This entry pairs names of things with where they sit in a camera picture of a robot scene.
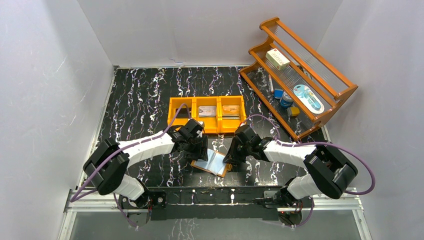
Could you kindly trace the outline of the orange card stack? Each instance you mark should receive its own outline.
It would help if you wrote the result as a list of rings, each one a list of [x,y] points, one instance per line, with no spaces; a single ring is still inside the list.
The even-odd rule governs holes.
[[[222,105],[222,118],[226,119],[240,119],[241,106],[240,105]]]

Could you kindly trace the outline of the blue packaged cutter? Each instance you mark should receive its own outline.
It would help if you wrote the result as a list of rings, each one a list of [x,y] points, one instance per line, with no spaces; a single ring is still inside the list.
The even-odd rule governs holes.
[[[307,85],[304,85],[304,84],[296,85],[293,88],[293,93],[313,114],[319,115],[324,112],[325,106]]]

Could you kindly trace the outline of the orange card holder wallet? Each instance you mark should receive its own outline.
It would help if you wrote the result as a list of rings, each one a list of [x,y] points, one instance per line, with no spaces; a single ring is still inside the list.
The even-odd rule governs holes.
[[[207,161],[202,159],[193,160],[190,165],[193,168],[214,174],[221,178],[224,178],[226,173],[230,172],[233,168],[230,163],[224,163],[225,155],[218,151],[208,148],[207,158]]]

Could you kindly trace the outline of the orange three-compartment bin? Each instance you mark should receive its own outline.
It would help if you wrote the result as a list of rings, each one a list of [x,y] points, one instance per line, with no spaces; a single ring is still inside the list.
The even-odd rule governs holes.
[[[171,97],[167,123],[185,125],[189,117],[204,123],[207,134],[230,134],[247,119],[241,95]]]

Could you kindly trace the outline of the silver card stack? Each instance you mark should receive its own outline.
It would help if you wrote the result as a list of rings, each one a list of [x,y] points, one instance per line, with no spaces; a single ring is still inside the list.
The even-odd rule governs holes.
[[[214,105],[201,105],[198,107],[198,116],[200,118],[215,117],[217,115],[217,107]]]

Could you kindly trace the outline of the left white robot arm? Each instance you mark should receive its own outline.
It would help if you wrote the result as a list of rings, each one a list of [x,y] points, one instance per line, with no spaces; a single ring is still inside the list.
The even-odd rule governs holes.
[[[114,193],[136,201],[149,191],[141,181],[129,176],[127,169],[174,152],[183,153],[190,160],[208,160],[208,136],[201,123],[189,119],[185,125],[169,126],[154,135],[130,141],[105,139],[84,163],[83,171],[100,195]]]

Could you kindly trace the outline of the orange wooden shelf rack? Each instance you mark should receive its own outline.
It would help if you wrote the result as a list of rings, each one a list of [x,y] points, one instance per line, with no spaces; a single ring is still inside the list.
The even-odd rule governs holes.
[[[263,21],[259,28],[267,38],[253,46],[248,53],[254,63],[240,70],[240,76],[254,90],[272,115],[282,124],[289,135],[299,141],[323,127],[357,90],[352,83],[309,44],[285,25],[278,17]],[[278,49],[290,64],[277,70],[266,58],[266,52]],[[268,75],[273,88],[282,89],[293,99],[293,106],[299,108],[297,117],[289,117],[278,100],[270,92]],[[296,85],[308,86],[323,103],[324,112],[314,114],[293,92]]]

